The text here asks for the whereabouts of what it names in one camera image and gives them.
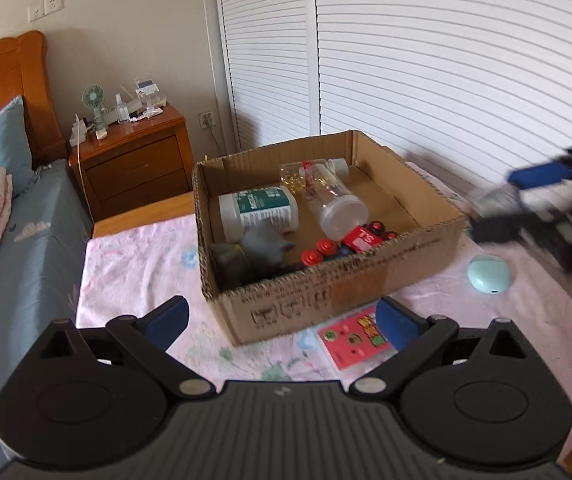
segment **open cardboard box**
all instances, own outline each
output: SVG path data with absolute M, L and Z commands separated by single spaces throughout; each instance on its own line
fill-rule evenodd
M 343 157 L 349 189 L 368 206 L 369 219 L 399 236 L 364 254 L 324 262 L 273 280 L 220 291 L 208 251 L 223 242 L 218 197 L 275 184 L 288 162 Z M 464 228 L 463 213 L 403 158 L 358 131 L 306 137 L 201 162 L 193 173 L 201 288 L 233 345 L 301 330 L 444 269 Z M 296 247 L 286 263 L 324 238 L 305 200 L 297 198 Z

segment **green desk fan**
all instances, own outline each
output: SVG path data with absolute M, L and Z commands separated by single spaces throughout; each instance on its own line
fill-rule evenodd
M 106 114 L 108 110 L 102 108 L 105 97 L 104 89 L 99 85 L 90 85 L 82 93 L 82 103 L 86 108 L 90 108 L 95 113 L 93 123 L 95 123 L 96 132 L 106 128 Z

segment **green label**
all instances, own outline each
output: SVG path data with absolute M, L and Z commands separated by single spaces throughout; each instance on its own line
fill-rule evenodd
M 237 193 L 240 213 L 273 209 L 290 205 L 286 193 L 280 187 L 262 187 Z

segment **wall switch plate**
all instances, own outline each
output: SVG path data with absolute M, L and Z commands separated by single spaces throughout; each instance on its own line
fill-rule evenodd
M 44 0 L 44 10 L 46 14 L 57 12 L 64 8 L 64 0 Z
M 44 17 L 44 2 L 28 7 L 28 22 L 34 22 Z
M 199 117 L 199 127 L 204 130 L 209 126 L 215 125 L 215 116 L 212 113 L 212 110 L 208 110 L 207 112 L 202 112 L 198 115 Z

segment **plastic jar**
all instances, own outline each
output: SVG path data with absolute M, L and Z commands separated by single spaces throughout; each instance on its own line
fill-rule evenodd
M 219 211 L 226 242 L 242 239 L 245 230 L 269 218 L 280 233 L 299 227 L 297 202 L 286 186 L 266 186 L 220 195 Z
M 315 160 L 304 160 L 302 162 L 291 162 L 290 164 L 282 164 L 279 167 L 279 178 L 281 183 L 291 190 L 294 194 L 303 192 L 306 187 L 304 178 L 306 168 L 310 168 L 314 164 L 322 164 L 333 175 L 338 176 L 344 184 L 348 183 L 350 172 L 348 163 L 345 158 L 316 158 Z
M 368 207 L 323 164 L 305 170 L 303 195 L 325 235 L 341 240 L 358 225 L 368 222 Z

